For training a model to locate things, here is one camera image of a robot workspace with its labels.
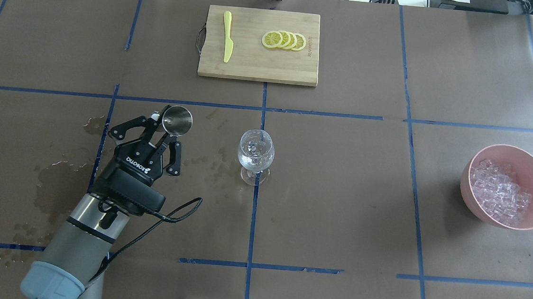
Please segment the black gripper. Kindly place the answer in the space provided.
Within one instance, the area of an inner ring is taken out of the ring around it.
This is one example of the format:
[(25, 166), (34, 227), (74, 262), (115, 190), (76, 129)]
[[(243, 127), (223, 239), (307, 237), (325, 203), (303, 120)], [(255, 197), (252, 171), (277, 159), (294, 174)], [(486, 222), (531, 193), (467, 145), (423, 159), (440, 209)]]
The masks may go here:
[[(136, 181), (152, 186), (166, 172), (170, 176), (177, 177), (181, 172), (183, 145), (178, 137), (167, 133), (157, 145), (151, 143), (159, 126), (159, 115), (150, 117), (139, 116), (132, 120), (115, 125), (108, 130), (110, 138), (116, 140), (117, 146), (114, 155), (101, 172), (101, 180), (108, 182), (114, 179), (117, 171), (122, 171)], [(123, 141), (127, 131), (142, 127), (143, 132), (139, 137)], [(168, 164), (165, 166), (162, 154), (169, 151)]]

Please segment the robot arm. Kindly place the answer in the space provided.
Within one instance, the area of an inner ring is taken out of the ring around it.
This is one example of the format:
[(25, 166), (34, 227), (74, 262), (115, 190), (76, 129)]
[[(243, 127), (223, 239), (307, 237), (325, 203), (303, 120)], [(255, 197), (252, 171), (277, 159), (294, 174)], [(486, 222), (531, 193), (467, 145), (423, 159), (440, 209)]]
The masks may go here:
[(114, 156), (20, 284), (29, 299), (78, 299), (131, 216), (157, 214), (165, 197), (152, 188), (164, 173), (180, 173), (179, 136), (192, 117), (154, 113), (116, 125)]

